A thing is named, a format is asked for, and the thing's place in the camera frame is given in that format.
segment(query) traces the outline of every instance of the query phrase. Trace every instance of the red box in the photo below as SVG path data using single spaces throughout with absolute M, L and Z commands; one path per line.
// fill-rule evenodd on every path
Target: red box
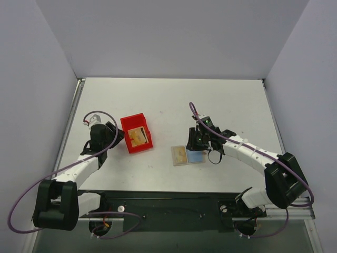
M 121 123 L 123 131 L 125 132 L 125 142 L 129 153 L 136 153 L 153 147 L 151 134 L 148 130 L 146 119 L 143 113 L 121 118 Z M 139 128 L 139 131 L 141 131 L 142 134 L 145 134 L 144 144 L 136 145 L 132 137 L 130 138 L 129 130 L 135 130 L 137 128 Z

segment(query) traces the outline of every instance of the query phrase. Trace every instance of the small card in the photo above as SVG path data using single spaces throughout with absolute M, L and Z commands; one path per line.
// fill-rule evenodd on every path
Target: small card
M 186 150 L 185 146 L 171 147 L 174 166 L 205 162 L 203 151 Z
M 128 136 L 131 139 L 133 147 L 148 143 L 148 138 L 143 126 L 128 130 Z
M 188 164 L 185 146 L 171 147 L 171 152 L 174 166 Z

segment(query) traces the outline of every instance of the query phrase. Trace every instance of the white table surface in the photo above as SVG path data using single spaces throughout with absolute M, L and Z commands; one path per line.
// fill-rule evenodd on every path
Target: white table surface
M 83 116 L 103 110 L 120 118 L 144 113 L 153 148 L 129 154 L 123 140 L 108 151 L 104 165 L 81 186 L 83 190 L 241 192 L 265 187 L 264 178 L 245 164 L 224 156 L 218 165 L 174 167 L 171 146 L 186 145 L 195 126 L 189 102 L 209 115 L 223 131 L 230 129 L 250 143 L 281 153 L 261 81 L 87 78 L 61 160 L 77 159 L 90 138 Z M 104 123 L 109 119 L 101 116 Z

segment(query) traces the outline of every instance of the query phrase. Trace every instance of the white connector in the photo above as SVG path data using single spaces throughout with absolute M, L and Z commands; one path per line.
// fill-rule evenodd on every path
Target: white connector
M 90 119 L 89 119 L 89 129 L 91 129 L 91 127 L 93 125 L 96 125 L 96 124 L 102 124 L 102 121 L 101 121 L 101 117 L 97 114 L 94 114 Z
M 242 195 L 242 200 L 249 209 L 273 203 L 268 198 L 266 189 L 255 187 L 245 192 L 245 194 Z

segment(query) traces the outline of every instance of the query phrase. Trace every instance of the glass panel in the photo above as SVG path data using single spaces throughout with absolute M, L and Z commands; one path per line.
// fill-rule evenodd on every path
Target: glass panel
M 259 221 L 257 234 L 276 231 L 282 220 Z M 114 221 L 107 235 L 121 231 L 122 222 Z M 240 238 L 239 233 L 201 232 L 132 232 L 113 240 L 90 239 L 88 221 L 78 221 L 73 231 L 45 229 L 38 233 L 34 253 L 40 252 L 313 252 L 303 220 L 290 220 L 277 236 L 263 239 Z

